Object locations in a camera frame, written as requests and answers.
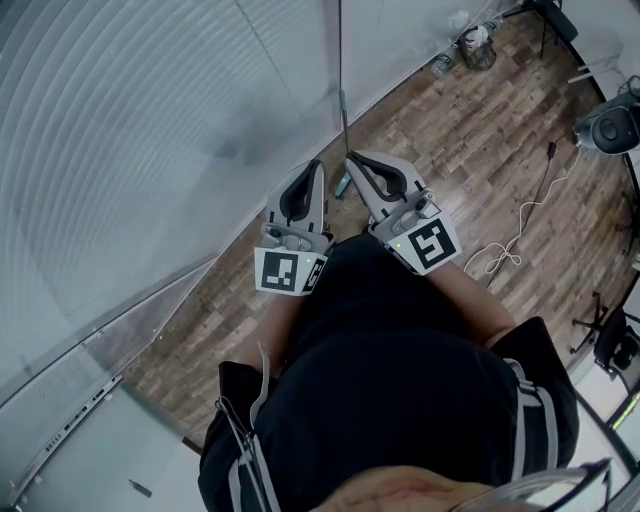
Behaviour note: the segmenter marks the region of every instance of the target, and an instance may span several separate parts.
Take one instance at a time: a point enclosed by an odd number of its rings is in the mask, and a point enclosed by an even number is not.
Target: small green object
[[[338,183],[338,186],[336,187],[336,197],[340,197],[344,193],[344,190],[347,188],[347,185],[349,185],[349,182],[351,182],[351,175],[348,172],[345,172],[344,176],[340,180],[340,183]]]

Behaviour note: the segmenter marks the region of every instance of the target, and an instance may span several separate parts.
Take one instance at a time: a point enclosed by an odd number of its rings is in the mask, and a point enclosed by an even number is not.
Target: water bottle
[[[497,18],[493,18],[492,20],[483,23],[482,26],[487,30],[489,37],[491,37],[500,29],[503,23],[504,18],[502,16],[498,16]]]
[[[437,78],[442,78],[453,67],[453,59],[456,56],[457,49],[458,45],[452,44],[436,57],[435,62],[431,65],[431,72]]]

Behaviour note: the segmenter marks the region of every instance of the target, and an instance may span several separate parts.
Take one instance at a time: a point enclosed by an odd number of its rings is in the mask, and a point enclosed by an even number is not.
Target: black shirt
[[[492,351],[478,347],[448,300],[370,235],[336,247],[290,344],[255,429],[283,511],[308,512],[349,477],[380,466],[507,483],[517,380],[502,358],[517,360],[527,379],[551,395],[559,465],[575,451],[575,394],[542,319],[514,329]],[[248,366],[220,365],[221,394],[247,426],[260,383]],[[531,473],[545,469],[546,428],[542,415],[527,420],[525,473]],[[209,510],[231,510],[227,473],[238,455],[218,413],[198,481]]]

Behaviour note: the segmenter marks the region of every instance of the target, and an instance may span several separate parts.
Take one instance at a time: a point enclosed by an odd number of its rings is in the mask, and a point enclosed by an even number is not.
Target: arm
[[[516,327],[500,301],[453,263],[427,274],[427,279],[458,309],[479,344],[491,348]]]
[[[262,373],[262,357],[258,348],[260,343],[269,354],[272,373],[279,372],[284,366],[289,334],[303,300],[304,297],[287,295],[275,297],[256,328],[240,344],[233,361],[251,366]]]

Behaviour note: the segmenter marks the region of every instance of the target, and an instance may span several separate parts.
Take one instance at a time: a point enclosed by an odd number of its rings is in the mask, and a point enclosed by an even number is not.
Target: wooden floor
[[[510,18],[495,37],[498,59],[487,72],[457,64],[436,81],[420,71],[355,123],[356,149],[388,152],[414,163],[436,201],[456,225],[467,259],[489,242],[517,234],[518,207],[536,194],[550,141],[560,139],[545,180],[566,174],[536,208],[515,253],[490,281],[485,264],[498,249],[474,260],[471,275],[489,286],[518,321],[542,316],[565,363],[569,346],[584,336],[574,317],[590,318],[593,290],[617,304],[631,283],[631,260],[622,255],[628,221],[623,191],[632,184],[621,158],[572,145],[571,126],[598,103],[588,81],[568,86],[577,64],[561,45],[536,51],[541,22],[533,14]],[[344,149],[337,141],[320,156],[335,189]],[[350,187],[333,197],[328,221],[339,239],[362,229],[368,212]],[[127,379],[187,426],[202,443],[218,396],[217,367],[255,327],[269,296],[254,290],[253,248],[262,217],[255,219],[188,297],[158,339],[127,370]]]

